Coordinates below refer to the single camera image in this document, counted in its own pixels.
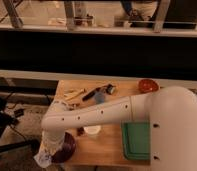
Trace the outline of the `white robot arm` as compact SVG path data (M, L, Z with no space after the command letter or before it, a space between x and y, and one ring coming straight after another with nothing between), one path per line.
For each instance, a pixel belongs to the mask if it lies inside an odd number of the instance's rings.
M42 129L147 121L152 171L197 171L197 95L179 86L72 111L47 112Z

